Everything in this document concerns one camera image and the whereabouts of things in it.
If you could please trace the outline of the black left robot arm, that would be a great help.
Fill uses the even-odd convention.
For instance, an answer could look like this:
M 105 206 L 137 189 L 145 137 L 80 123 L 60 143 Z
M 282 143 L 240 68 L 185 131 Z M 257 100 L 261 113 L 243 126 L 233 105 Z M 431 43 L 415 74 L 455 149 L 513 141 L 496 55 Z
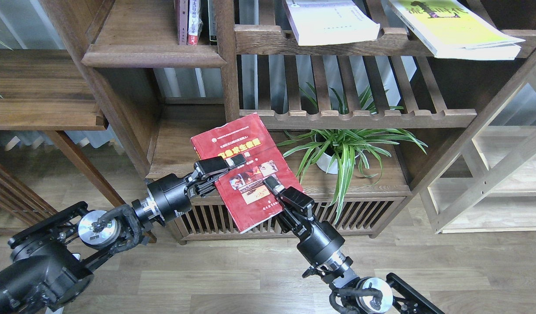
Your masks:
M 0 271 L 0 314 L 53 311 L 73 301 L 113 255 L 148 243 L 145 232 L 190 211 L 190 199 L 215 189 L 224 174 L 245 163 L 243 155 L 197 161 L 184 177 L 166 175 L 148 184 L 148 197 L 110 211 L 71 205 L 11 237 L 11 266 Z

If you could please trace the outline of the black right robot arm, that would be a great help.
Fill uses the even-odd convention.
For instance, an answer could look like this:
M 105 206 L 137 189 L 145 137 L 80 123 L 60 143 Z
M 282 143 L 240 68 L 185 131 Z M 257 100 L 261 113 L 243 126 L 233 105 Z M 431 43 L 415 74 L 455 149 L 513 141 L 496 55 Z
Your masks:
M 315 201 L 294 187 L 284 187 L 274 176 L 264 185 L 283 206 L 276 216 L 283 232 L 298 237 L 298 251 L 308 261 L 302 274 L 319 276 L 331 289 L 329 303 L 341 314 L 383 314 L 395 308 L 402 314 L 440 314 L 441 310 L 394 273 L 385 280 L 359 277 L 353 260 L 341 252 L 345 239 L 329 222 L 313 215 Z

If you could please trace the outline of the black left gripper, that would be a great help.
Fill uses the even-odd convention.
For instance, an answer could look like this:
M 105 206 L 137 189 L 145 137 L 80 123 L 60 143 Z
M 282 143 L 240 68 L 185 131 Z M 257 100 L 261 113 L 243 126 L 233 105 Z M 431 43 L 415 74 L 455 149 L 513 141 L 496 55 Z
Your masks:
M 204 159 L 194 163 L 194 171 L 184 177 L 166 175 L 148 184 L 147 218 L 165 223 L 191 210 L 190 199 L 204 197 L 215 189 L 220 176 L 246 163 L 243 154 Z

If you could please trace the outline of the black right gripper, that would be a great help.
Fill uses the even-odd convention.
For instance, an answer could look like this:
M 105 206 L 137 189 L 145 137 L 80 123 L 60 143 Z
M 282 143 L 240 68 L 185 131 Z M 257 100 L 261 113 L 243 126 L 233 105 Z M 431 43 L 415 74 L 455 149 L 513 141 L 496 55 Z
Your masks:
M 311 267 L 350 267 L 352 259 L 340 252 L 343 236 L 329 222 L 320 222 L 312 214 L 312 198 L 295 188 L 285 188 L 274 175 L 263 183 L 283 206 L 277 215 L 282 232 L 291 231 L 298 237 L 297 249 Z

